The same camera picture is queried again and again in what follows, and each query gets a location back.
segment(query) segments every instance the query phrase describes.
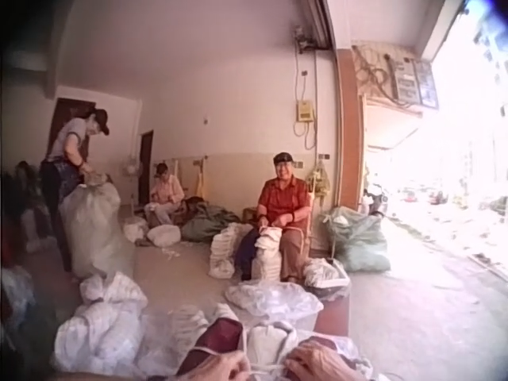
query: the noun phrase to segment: white wall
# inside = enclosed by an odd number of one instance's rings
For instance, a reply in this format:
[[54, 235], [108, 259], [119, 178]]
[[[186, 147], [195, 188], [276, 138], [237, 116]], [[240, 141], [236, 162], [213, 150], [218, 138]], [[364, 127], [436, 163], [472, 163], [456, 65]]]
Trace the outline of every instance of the white wall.
[[[89, 162], [111, 174], [124, 203], [129, 202], [129, 182], [121, 164], [133, 150], [139, 102], [111, 94], [58, 87], [56, 97], [96, 102], [107, 110], [110, 135], [92, 137]], [[44, 158], [56, 101], [44, 97], [38, 78], [4, 75], [2, 79], [2, 166], [12, 169], [19, 161], [38, 165]]]
[[[305, 98], [316, 102], [314, 55], [299, 56], [309, 72]], [[203, 63], [165, 83], [144, 102], [140, 133], [155, 130], [152, 158], [240, 153], [294, 154], [307, 150], [293, 131], [294, 53], [291, 47], [262, 56]], [[336, 107], [332, 53], [317, 55], [319, 149], [336, 151]], [[303, 80], [299, 80], [298, 97]], [[312, 143], [312, 133], [308, 145]]]
[[[308, 71], [305, 98], [317, 105], [317, 152], [328, 153], [325, 162], [332, 190], [323, 203], [332, 202], [337, 158], [337, 95], [333, 53], [298, 56], [299, 70]], [[315, 148], [305, 148], [304, 138], [294, 134], [295, 60], [289, 43], [266, 49], [263, 55], [236, 60], [203, 62], [201, 67], [162, 83], [159, 91], [144, 99], [140, 133], [154, 130], [152, 161], [179, 159], [187, 194], [195, 189], [197, 168], [193, 159], [207, 155], [206, 182], [209, 200], [240, 214], [255, 206], [264, 181], [275, 176], [271, 159], [281, 151], [302, 161], [297, 170], [305, 178], [314, 167]], [[298, 80], [298, 97], [303, 79]], [[297, 126], [297, 132], [303, 126]], [[314, 142], [314, 130], [307, 145]], [[314, 233], [325, 246], [317, 228]]]

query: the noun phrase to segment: doorway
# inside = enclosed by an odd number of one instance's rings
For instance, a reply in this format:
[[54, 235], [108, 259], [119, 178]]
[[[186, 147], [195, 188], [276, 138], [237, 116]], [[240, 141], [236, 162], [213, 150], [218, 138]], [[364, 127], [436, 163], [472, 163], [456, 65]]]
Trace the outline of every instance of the doorway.
[[150, 202], [150, 163], [152, 162], [153, 130], [141, 135], [140, 163], [143, 168], [137, 183], [139, 205]]
[[[93, 108], [95, 108], [95, 102], [81, 101], [78, 99], [69, 98], [58, 98], [56, 100], [55, 111], [53, 112], [53, 119], [51, 122], [51, 128], [49, 130], [48, 150], [46, 155], [51, 151], [58, 133], [65, 126], [65, 124], [73, 117], [81, 117], [89, 111], [92, 111]], [[84, 160], [87, 160], [88, 158], [88, 144], [89, 137], [85, 139], [79, 148], [79, 153], [81, 154], [81, 157], [84, 158]]]

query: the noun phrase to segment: elderly woman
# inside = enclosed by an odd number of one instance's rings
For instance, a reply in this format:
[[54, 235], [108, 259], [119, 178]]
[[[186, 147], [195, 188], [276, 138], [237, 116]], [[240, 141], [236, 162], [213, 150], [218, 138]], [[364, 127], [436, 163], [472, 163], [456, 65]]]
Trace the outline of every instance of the elderly woman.
[[304, 244], [301, 232], [306, 233], [310, 216], [309, 192], [306, 182], [293, 176], [293, 158], [289, 153], [276, 155], [273, 164], [277, 177], [264, 184], [258, 201], [259, 229], [251, 230], [244, 237], [235, 255], [235, 264], [242, 271], [242, 280], [250, 280], [252, 261], [256, 257], [254, 244], [260, 236], [260, 230], [267, 226], [279, 227], [283, 230], [280, 240], [283, 256], [281, 280], [298, 283], [302, 280], [306, 262], [301, 250]]
[[63, 269], [72, 272], [71, 252], [67, 244], [64, 224], [59, 212], [60, 203], [81, 182], [82, 175], [93, 173], [92, 167], [81, 157], [79, 148], [87, 137], [110, 134], [108, 113], [93, 109], [82, 117], [71, 119], [58, 133], [51, 151], [40, 164], [42, 194], [51, 216], [53, 232], [62, 256]]
[[147, 219], [154, 213], [161, 225], [172, 225], [170, 215], [174, 213], [185, 198], [180, 181], [175, 175], [169, 173], [165, 163], [159, 163], [156, 167], [156, 185], [150, 192], [152, 201], [144, 208]]

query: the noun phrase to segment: standing fan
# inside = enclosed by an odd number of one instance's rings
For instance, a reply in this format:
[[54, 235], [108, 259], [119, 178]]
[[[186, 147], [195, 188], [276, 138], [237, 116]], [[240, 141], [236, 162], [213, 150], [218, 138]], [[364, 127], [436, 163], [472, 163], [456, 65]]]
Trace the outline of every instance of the standing fan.
[[121, 167], [121, 172], [123, 176], [129, 178], [130, 186], [131, 186], [131, 194], [130, 194], [130, 211], [131, 214], [134, 215], [134, 197], [136, 192], [136, 181], [140, 178], [141, 173], [143, 173], [143, 165], [139, 162], [135, 157], [129, 157], [127, 161], [125, 161]]

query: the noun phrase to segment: electrical box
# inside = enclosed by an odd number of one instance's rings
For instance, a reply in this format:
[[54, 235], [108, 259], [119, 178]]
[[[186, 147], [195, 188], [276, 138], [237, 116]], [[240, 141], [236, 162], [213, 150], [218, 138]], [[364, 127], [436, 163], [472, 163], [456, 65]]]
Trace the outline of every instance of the electrical box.
[[311, 101], [298, 101], [296, 120], [301, 122], [314, 121], [314, 107]]
[[400, 102], [438, 109], [437, 92], [430, 63], [404, 57], [390, 58], [394, 92]]

